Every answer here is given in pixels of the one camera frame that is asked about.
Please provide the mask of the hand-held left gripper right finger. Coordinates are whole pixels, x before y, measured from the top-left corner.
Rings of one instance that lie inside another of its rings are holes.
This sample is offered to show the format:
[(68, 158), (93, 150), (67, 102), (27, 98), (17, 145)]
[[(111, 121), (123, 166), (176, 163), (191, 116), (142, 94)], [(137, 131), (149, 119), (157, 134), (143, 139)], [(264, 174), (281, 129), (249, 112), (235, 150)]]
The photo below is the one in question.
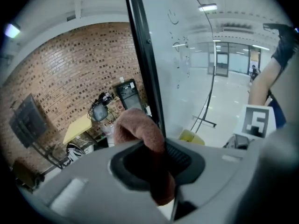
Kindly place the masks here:
[(287, 124), (247, 150), (167, 139), (188, 154), (177, 178), (175, 224), (296, 224), (298, 126)]

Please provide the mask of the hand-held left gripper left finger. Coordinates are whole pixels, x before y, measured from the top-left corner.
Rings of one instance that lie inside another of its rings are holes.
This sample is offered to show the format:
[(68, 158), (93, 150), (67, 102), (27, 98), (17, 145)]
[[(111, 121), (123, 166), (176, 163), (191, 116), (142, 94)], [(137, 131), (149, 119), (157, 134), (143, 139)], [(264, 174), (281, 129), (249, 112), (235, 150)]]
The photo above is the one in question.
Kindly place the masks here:
[(46, 182), (39, 199), (74, 224), (168, 224), (149, 191), (129, 190), (112, 173), (112, 158), (134, 141), (85, 155)]

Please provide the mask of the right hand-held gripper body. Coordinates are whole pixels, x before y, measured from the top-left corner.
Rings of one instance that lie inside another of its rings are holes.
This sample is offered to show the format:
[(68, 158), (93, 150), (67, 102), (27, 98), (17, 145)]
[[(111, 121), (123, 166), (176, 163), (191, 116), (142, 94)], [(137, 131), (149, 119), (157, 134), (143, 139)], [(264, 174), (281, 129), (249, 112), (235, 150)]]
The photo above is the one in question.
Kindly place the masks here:
[(233, 135), (224, 147), (246, 150), (252, 141), (264, 139), (275, 130), (276, 121), (272, 107), (244, 105)]

